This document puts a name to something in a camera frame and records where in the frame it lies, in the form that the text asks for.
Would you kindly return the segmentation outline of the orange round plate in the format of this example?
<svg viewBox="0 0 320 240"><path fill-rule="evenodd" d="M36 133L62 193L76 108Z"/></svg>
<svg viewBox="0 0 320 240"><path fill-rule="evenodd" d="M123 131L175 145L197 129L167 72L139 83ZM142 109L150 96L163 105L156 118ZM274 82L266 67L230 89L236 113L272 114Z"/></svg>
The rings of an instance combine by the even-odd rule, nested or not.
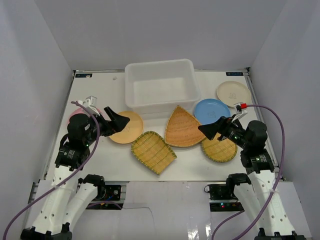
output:
<svg viewBox="0 0 320 240"><path fill-rule="evenodd" d="M117 132L109 136L109 138L118 144L134 142L144 131L143 119L133 111L121 111L118 114L130 118L130 121L121 132Z"/></svg>

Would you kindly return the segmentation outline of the blue round plate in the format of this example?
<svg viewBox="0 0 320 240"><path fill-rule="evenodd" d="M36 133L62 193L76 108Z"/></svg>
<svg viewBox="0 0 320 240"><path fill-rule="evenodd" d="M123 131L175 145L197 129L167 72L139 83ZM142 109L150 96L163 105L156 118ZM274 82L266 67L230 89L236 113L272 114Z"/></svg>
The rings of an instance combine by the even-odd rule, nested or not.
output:
<svg viewBox="0 0 320 240"><path fill-rule="evenodd" d="M207 98L196 104L194 116L202 125L207 125L215 123L220 117L230 117L231 112L220 100Z"/></svg>

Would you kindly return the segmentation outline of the round green-rim bamboo basket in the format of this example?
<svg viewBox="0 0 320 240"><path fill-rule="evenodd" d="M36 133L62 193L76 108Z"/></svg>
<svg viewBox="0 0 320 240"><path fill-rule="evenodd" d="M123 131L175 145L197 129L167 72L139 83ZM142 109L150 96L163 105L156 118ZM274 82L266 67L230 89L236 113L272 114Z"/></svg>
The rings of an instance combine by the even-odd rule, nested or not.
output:
<svg viewBox="0 0 320 240"><path fill-rule="evenodd" d="M219 141L221 136L217 133L213 140L204 139L201 142L203 153L212 161L217 163L226 163L231 161L238 152L238 147L229 139Z"/></svg>

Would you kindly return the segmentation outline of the triangular orange bamboo basket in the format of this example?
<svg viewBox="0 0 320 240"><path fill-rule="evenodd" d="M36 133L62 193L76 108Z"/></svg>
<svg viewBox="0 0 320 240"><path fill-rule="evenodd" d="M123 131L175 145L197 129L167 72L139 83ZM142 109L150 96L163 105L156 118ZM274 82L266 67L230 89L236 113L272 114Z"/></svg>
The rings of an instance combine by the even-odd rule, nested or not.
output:
<svg viewBox="0 0 320 240"><path fill-rule="evenodd" d="M177 105L168 119L164 141L172 147L192 147L205 139L205 135L198 129L200 125L193 115Z"/></svg>

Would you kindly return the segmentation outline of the rectangular green-rim bamboo basket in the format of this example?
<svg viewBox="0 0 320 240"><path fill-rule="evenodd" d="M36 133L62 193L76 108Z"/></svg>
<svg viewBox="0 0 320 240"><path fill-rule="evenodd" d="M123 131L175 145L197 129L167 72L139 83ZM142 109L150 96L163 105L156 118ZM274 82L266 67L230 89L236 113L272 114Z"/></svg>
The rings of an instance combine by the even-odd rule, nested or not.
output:
<svg viewBox="0 0 320 240"><path fill-rule="evenodd" d="M157 175L177 158L173 149L155 131L146 131L131 145L133 156Z"/></svg>

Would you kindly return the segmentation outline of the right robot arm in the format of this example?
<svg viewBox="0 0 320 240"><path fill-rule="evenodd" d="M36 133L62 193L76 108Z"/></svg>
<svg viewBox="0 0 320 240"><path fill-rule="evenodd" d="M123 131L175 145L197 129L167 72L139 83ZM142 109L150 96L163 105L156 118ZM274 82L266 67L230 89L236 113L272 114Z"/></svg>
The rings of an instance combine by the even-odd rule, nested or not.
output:
<svg viewBox="0 0 320 240"><path fill-rule="evenodd" d="M218 141L228 139L242 149L240 160L246 172L230 174L225 192L229 198L240 201L251 221L249 229L257 231L255 239L305 239L291 224L278 192L275 168L265 148L267 126L252 120L243 129L238 120L222 116L215 123L200 125L198 129L208 140L220 134Z"/></svg>

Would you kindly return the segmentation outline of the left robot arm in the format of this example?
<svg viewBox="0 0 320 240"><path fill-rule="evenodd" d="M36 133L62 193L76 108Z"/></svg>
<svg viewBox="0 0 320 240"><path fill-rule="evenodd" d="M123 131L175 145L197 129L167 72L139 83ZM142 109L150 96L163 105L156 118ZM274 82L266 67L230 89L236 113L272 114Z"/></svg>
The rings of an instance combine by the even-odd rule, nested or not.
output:
<svg viewBox="0 0 320 240"><path fill-rule="evenodd" d="M72 231L89 203L105 196L103 176L89 174L78 178L95 152L101 136L109 137L121 132L130 118L119 115L105 107L106 120L95 110L84 107L84 113L70 117L67 133L60 141L55 160L51 189L42 195L44 204L30 228L25 228L22 240L70 240Z"/></svg>

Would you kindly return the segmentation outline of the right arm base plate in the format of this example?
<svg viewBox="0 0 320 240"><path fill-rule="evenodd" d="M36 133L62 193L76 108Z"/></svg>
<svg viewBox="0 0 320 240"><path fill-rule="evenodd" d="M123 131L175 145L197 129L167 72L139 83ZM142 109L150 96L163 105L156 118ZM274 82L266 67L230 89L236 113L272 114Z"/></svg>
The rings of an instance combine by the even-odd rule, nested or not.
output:
<svg viewBox="0 0 320 240"><path fill-rule="evenodd" d="M225 183L207 184L203 190L208 194L211 212L240 212L243 210L242 204L233 193L229 192Z"/></svg>

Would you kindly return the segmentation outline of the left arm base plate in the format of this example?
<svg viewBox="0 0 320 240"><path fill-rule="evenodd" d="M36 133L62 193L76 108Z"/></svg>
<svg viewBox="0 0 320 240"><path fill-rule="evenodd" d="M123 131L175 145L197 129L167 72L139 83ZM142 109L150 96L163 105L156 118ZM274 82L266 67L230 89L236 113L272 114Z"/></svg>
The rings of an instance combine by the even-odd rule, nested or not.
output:
<svg viewBox="0 0 320 240"><path fill-rule="evenodd" d="M121 210L126 195L126 186L106 184L104 190L88 205L87 210Z"/></svg>

